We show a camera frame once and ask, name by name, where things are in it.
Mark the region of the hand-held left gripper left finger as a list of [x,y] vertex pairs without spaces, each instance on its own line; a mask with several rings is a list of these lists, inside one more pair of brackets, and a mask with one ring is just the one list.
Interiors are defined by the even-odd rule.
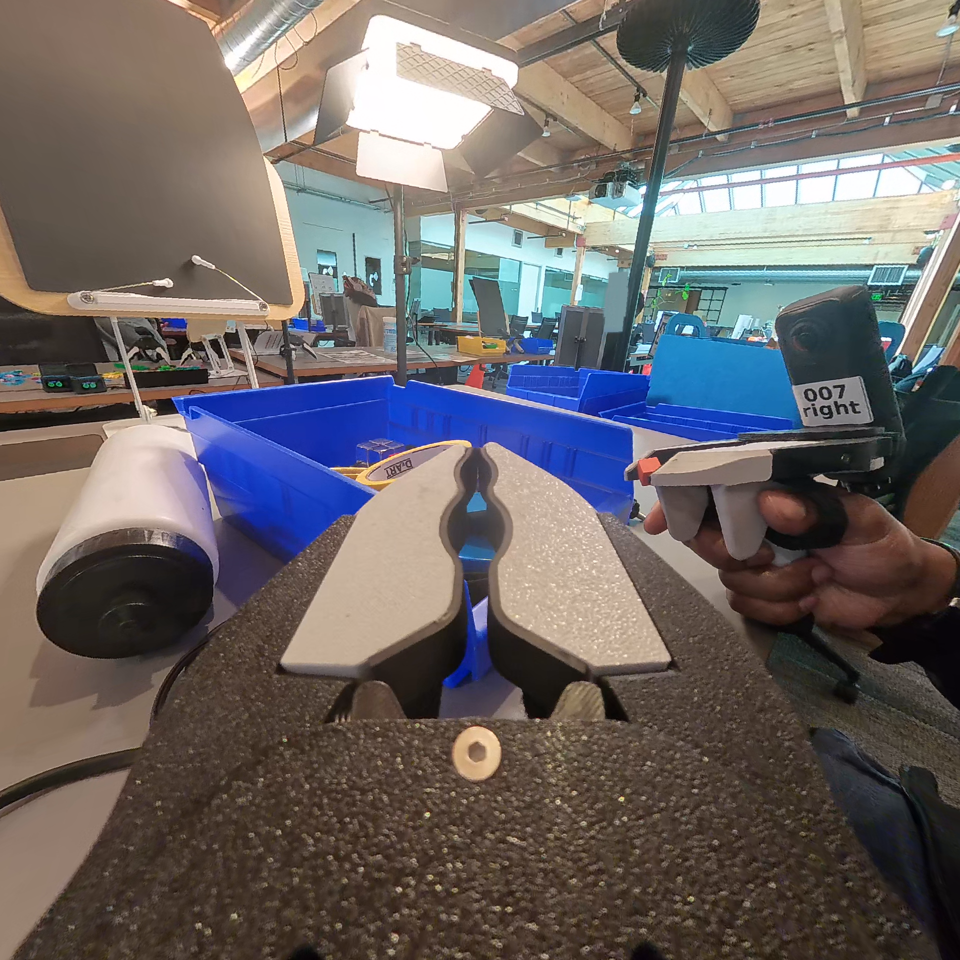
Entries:
[[356,513],[281,656],[285,673],[382,682],[405,715],[439,715],[475,633],[460,551],[476,453],[448,446]]

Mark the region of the large blue plastic bin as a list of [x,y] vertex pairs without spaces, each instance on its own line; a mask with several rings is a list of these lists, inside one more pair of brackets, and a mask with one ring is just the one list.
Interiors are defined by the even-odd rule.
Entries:
[[[418,382],[401,388],[383,376],[187,396],[175,403],[223,517],[282,559],[300,554],[342,517],[355,517],[383,491],[330,471],[352,467],[356,446],[375,438],[406,450],[448,440],[468,441],[477,450],[460,558],[471,538],[485,539],[493,552],[488,568],[499,534],[478,478],[478,455],[489,443],[563,481],[596,512],[611,508],[624,518],[631,506],[632,486],[616,477],[622,457],[631,453],[624,428],[488,394]],[[462,569],[466,578],[463,562]]]

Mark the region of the person's right forearm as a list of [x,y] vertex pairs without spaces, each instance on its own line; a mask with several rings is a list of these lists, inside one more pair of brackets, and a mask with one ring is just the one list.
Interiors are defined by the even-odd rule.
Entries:
[[955,709],[959,708],[959,606],[920,614],[901,623],[874,627],[880,645],[872,659],[887,665],[913,663]]

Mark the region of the person's right hand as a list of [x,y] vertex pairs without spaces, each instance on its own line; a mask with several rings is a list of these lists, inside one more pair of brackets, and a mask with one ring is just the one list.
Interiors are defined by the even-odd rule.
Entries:
[[937,614],[954,598],[958,559],[909,531],[874,500],[843,491],[846,534],[837,546],[777,567],[762,546],[733,558],[715,521],[685,544],[719,572],[729,606],[744,618],[785,627],[810,616],[839,632],[892,627]]

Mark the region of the stacked low blue bins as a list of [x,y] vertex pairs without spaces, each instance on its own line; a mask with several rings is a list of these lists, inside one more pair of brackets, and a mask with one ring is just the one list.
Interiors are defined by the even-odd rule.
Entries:
[[741,435],[795,430],[789,417],[740,414],[667,403],[634,403],[603,411],[603,419],[695,442],[736,440]]

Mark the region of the blue bins in background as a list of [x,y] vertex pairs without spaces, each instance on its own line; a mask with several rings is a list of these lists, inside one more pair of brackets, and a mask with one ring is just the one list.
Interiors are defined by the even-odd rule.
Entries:
[[663,333],[653,355],[646,402],[775,417],[792,427],[801,424],[783,354],[727,338]]

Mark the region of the long wooden desk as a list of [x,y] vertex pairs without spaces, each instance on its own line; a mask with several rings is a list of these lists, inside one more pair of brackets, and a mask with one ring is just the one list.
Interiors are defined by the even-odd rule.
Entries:
[[[298,381],[334,377],[359,377],[363,375],[394,376],[398,368],[395,354],[378,349],[361,349],[355,346],[324,347],[310,356],[298,350],[293,359],[294,376]],[[481,364],[509,366],[524,362],[549,364],[554,354],[509,353],[502,355],[475,356],[464,354],[449,346],[436,347],[432,352],[407,347],[407,378],[451,385],[460,380],[460,373],[468,367]]]

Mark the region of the brown jacket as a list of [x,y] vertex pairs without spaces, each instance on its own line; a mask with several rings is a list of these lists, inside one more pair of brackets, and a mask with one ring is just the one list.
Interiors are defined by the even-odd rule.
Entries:
[[373,289],[363,279],[348,275],[342,279],[342,291],[349,339],[361,348],[383,348],[383,310]]

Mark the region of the black light stand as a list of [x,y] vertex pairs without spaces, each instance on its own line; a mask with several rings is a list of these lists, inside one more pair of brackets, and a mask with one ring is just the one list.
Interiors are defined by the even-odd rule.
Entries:
[[394,278],[394,309],[395,309],[395,357],[396,372],[395,384],[405,387],[408,374],[407,334],[408,314],[406,295],[408,278],[411,274],[411,259],[407,252],[405,239],[405,211],[404,189],[401,184],[390,187],[390,208],[393,227],[393,278]]

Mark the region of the white board stand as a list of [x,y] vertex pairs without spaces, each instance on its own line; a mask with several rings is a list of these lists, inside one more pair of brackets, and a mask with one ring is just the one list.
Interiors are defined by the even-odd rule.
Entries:
[[127,388],[133,395],[134,405],[140,421],[153,424],[159,414],[146,404],[136,382],[133,361],[138,359],[152,366],[172,367],[174,364],[168,350],[168,344],[162,337],[160,328],[148,318],[104,318],[94,319],[105,351],[121,363],[126,377]]

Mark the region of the person's leg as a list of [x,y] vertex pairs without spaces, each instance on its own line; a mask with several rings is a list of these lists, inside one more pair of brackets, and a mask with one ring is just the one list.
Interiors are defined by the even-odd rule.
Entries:
[[835,804],[884,880],[914,912],[941,955],[920,835],[901,773],[888,771],[839,730],[815,727],[810,742]]

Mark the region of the black board with wood rim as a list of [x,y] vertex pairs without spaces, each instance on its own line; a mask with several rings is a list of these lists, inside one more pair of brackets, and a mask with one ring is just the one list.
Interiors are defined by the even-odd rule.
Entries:
[[2,299],[305,291],[279,175],[210,28],[171,2],[2,2]]

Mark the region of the wooden post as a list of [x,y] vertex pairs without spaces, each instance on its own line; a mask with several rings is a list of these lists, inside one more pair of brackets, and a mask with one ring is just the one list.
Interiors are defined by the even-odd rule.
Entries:
[[[959,270],[959,219],[942,235],[903,314],[902,351],[913,361],[920,358],[937,317],[950,294]],[[927,466],[907,495],[902,522],[913,533],[939,539],[959,501],[959,439],[954,440]]]

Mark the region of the silver duct with vent grille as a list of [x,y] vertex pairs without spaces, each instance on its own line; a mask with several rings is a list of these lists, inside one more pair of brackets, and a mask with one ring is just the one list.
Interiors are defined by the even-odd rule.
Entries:
[[921,268],[907,264],[661,267],[653,270],[651,287],[716,289],[740,285],[814,284],[824,289],[863,285],[900,288],[918,282]]

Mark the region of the silver ventilation duct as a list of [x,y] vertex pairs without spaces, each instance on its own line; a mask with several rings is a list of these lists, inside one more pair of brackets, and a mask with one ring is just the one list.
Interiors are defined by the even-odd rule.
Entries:
[[233,77],[257,67],[264,57],[288,59],[357,1],[251,1],[213,29]]

